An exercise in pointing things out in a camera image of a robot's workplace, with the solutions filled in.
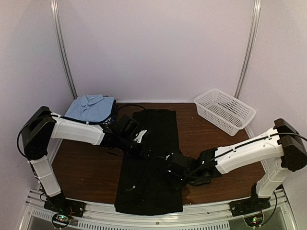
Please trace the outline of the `white plastic mesh basket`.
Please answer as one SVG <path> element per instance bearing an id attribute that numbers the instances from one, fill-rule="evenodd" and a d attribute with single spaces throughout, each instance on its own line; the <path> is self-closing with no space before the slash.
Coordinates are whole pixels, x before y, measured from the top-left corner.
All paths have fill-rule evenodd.
<path id="1" fill-rule="evenodd" d="M 235 136 L 255 117 L 256 110 L 218 89 L 208 90 L 196 98 L 197 113 L 230 136 Z"/>

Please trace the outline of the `left aluminium corner post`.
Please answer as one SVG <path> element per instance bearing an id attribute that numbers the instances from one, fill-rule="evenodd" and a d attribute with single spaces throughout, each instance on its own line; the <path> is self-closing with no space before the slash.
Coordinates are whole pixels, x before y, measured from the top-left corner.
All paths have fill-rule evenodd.
<path id="1" fill-rule="evenodd" d="M 64 74 L 66 77 L 66 81 L 67 81 L 70 93 L 73 99 L 76 99 L 78 97 L 78 94 L 77 94 L 77 90 L 76 90 L 76 87 L 73 81 L 73 77 L 72 77 L 71 69 L 69 65 L 69 60 L 68 60 L 68 56 L 66 52 L 63 32 L 62 32 L 61 23 L 60 23 L 58 1 L 51 0 L 50 5 L 51 5 L 52 18 L 53 18 L 53 22 L 55 26 L 56 39 L 57 39 L 57 43 L 59 46 L 60 59 L 61 59 L 63 69 L 64 69 Z"/>

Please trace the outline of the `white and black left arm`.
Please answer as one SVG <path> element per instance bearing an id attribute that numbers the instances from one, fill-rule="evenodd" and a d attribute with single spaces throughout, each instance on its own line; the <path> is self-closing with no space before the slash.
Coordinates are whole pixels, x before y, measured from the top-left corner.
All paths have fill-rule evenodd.
<path id="1" fill-rule="evenodd" d="M 109 149 L 120 149 L 125 154 L 143 157 L 149 145 L 145 141 L 147 129 L 135 119 L 123 115 L 118 121 L 79 121 L 53 113 L 47 106 L 40 107 L 17 135 L 19 153 L 27 159 L 40 182 L 47 200 L 59 213 L 69 209 L 69 202 L 58 183 L 47 157 L 51 139 L 84 142 Z"/>

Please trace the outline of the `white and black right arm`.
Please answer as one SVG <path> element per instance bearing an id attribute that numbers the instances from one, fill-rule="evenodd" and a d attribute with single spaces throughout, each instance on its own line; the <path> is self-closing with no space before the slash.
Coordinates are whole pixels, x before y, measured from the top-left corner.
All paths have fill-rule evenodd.
<path id="1" fill-rule="evenodd" d="M 287 175 L 307 165 L 306 138 L 287 121 L 279 118 L 274 127 L 261 135 L 240 143 L 202 151 L 197 159 L 179 152 L 166 158 L 167 173 L 178 190 L 186 185 L 201 186 L 211 183 L 237 168 L 273 158 L 265 175 L 252 188 L 252 197 L 246 200 L 249 211 L 257 211 Z"/>

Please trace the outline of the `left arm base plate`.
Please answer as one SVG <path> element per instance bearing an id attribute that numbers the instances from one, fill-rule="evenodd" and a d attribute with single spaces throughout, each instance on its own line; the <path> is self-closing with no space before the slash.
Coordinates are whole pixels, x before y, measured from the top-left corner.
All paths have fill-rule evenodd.
<path id="1" fill-rule="evenodd" d="M 76 217 L 83 217 L 85 203 L 70 199 L 65 199 L 62 203 L 55 201 L 53 198 L 47 198 L 44 203 L 44 209 L 54 212 L 51 217 L 52 225 L 57 229 L 63 229 L 72 224 Z"/>

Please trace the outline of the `aluminium corner post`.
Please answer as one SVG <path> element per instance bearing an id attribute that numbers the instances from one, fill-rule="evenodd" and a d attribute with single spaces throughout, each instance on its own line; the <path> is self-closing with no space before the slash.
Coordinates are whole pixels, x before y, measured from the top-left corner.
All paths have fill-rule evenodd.
<path id="1" fill-rule="evenodd" d="M 51 0 L 50 5 L 51 5 L 52 18 L 53 18 L 53 22 L 55 26 L 56 39 L 57 39 L 57 43 L 59 46 L 60 59 L 61 59 L 63 69 L 64 69 L 64 74 L 66 77 L 66 81 L 67 81 L 70 93 L 73 99 L 76 99 L 78 97 L 78 94 L 77 94 L 77 90 L 76 90 L 76 87 L 73 81 L 73 77 L 72 77 L 71 69 L 69 65 L 69 60 L 68 60 L 68 56 L 66 52 L 63 32 L 62 32 L 61 23 L 60 23 L 58 1 Z"/>
<path id="2" fill-rule="evenodd" d="M 235 98 L 237 99 L 240 97 L 242 93 L 244 82 L 247 77 L 248 68 L 249 68 L 251 57 L 252 57 L 252 51 L 253 51 L 253 47 L 255 45 L 256 37 L 258 33 L 260 15 L 261 15 L 261 0 L 254 0 L 247 47 L 246 47 L 245 56 L 244 56 L 244 60 L 243 60 L 243 64 L 242 64 L 242 68 L 241 68 L 241 72 L 240 72 L 240 76 L 239 76 L 239 80 L 238 80 L 236 92 L 235 92 Z"/>

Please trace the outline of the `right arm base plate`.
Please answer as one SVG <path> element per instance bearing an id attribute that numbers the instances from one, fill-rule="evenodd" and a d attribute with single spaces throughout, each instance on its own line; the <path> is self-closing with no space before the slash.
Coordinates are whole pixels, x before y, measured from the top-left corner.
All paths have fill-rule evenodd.
<path id="1" fill-rule="evenodd" d="M 270 208 L 270 199 L 266 198 L 246 198 L 229 203 L 233 217 L 244 216 L 244 221 L 248 227 L 260 227 L 264 222 L 263 210 Z"/>

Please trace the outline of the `aluminium front rail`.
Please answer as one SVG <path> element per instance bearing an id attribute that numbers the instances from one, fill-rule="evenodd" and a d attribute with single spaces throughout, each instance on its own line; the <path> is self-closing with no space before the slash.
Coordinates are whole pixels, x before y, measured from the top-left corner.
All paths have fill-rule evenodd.
<path id="1" fill-rule="evenodd" d="M 19 230 L 53 230 L 54 213 L 44 209 L 41 192 L 31 189 L 27 196 Z M 271 208 L 264 210 L 263 230 L 296 230 L 287 195 L 283 189 L 271 197 Z M 68 230 L 249 230 L 247 217 L 234 217 L 229 201 L 184 205 L 180 213 L 137 216 L 115 211 L 111 204 L 86 202 L 83 216 L 74 217 Z"/>

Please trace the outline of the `light blue folded shirt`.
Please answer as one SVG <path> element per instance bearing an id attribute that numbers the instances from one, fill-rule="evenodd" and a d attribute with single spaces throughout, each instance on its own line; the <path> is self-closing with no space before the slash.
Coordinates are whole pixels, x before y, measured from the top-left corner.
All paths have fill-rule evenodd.
<path id="1" fill-rule="evenodd" d="M 64 116 L 84 122 L 101 122 L 111 114 L 114 102 L 115 97 L 85 94 L 71 103 Z"/>

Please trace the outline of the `black long sleeve shirt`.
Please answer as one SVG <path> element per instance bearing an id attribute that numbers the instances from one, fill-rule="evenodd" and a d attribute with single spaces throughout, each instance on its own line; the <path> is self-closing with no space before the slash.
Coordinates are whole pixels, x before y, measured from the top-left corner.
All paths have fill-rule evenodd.
<path id="1" fill-rule="evenodd" d="M 180 151 L 176 112 L 149 109 L 132 117 L 147 130 L 142 142 L 148 147 L 141 158 L 123 157 L 115 210 L 145 216 L 182 212 L 182 192 L 171 184 L 165 160 Z"/>

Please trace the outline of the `right aluminium corner post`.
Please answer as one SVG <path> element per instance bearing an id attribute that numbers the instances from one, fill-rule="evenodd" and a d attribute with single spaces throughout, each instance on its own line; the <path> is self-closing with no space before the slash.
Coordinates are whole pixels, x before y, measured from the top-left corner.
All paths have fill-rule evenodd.
<path id="1" fill-rule="evenodd" d="M 253 51 L 253 47 L 255 45 L 256 37 L 258 33 L 260 15 L 261 15 L 261 0 L 254 0 L 247 47 L 246 47 L 245 56 L 244 56 L 244 60 L 243 60 L 243 64 L 242 64 L 242 68 L 241 68 L 241 72 L 240 72 L 240 76 L 239 76 L 239 80 L 238 80 L 236 92 L 235 92 L 235 98 L 237 99 L 240 97 L 242 93 L 244 82 L 247 77 L 248 68 L 249 68 L 251 57 L 252 57 L 252 51 Z"/>

